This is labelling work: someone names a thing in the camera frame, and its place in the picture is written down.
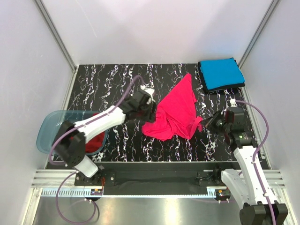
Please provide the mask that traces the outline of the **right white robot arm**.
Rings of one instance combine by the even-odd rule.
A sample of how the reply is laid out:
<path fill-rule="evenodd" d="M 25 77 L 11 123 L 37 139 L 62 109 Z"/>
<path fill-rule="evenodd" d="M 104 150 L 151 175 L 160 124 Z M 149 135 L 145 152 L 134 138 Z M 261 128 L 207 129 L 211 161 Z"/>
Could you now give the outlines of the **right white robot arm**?
<path fill-rule="evenodd" d="M 213 173 L 214 183 L 226 185 L 240 208 L 243 225 L 282 225 L 288 216 L 286 204 L 279 203 L 261 167 L 255 139 L 245 130 L 245 112 L 228 107 L 201 121 L 207 130 L 221 134 L 240 166 Z"/>

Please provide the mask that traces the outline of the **pink t shirt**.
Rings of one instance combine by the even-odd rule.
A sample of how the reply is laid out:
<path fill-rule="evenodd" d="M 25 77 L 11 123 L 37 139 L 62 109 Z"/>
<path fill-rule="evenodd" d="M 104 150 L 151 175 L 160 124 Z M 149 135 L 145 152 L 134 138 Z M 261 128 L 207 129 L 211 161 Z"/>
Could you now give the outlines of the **pink t shirt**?
<path fill-rule="evenodd" d="M 155 122 L 146 122 L 142 133 L 161 141 L 169 140 L 174 135 L 191 139 L 197 130 L 203 130 L 203 118 L 196 115 L 195 104 L 192 76 L 186 74 L 157 105 Z"/>

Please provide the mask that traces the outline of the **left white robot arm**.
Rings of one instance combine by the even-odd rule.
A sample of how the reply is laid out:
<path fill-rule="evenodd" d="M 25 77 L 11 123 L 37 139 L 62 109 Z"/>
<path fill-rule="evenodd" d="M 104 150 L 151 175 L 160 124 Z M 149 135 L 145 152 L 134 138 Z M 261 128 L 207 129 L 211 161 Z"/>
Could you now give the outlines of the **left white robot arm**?
<path fill-rule="evenodd" d="M 97 185 L 101 181 L 101 168 L 86 155 L 86 144 L 102 132 L 130 120 L 153 123 L 157 108 L 154 94 L 153 88 L 139 89 L 132 96 L 88 119 L 75 123 L 64 121 L 51 152 L 55 151 L 67 166 L 81 172 L 90 185 Z"/>

